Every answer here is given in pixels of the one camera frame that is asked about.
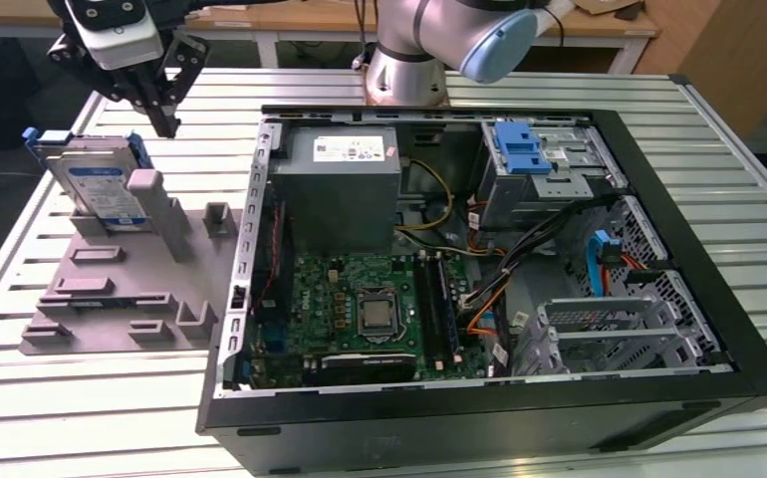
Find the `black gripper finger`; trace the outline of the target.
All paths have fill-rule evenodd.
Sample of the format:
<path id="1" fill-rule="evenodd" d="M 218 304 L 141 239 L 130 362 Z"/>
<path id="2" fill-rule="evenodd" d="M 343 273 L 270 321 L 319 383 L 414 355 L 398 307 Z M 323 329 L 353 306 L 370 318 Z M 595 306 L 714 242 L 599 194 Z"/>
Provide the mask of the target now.
<path id="1" fill-rule="evenodd" d="M 165 52 L 155 67 L 150 121 L 159 137 L 174 138 L 181 125 L 175 110 L 203 68 L 209 43 L 185 33 L 161 33 L 161 40 Z"/>
<path id="2" fill-rule="evenodd" d="M 113 102 L 127 101 L 149 118 L 158 137 L 165 136 L 163 97 L 159 92 L 157 60 L 111 71 L 103 70 L 75 39 L 62 34 L 47 58 L 69 75 Z"/>

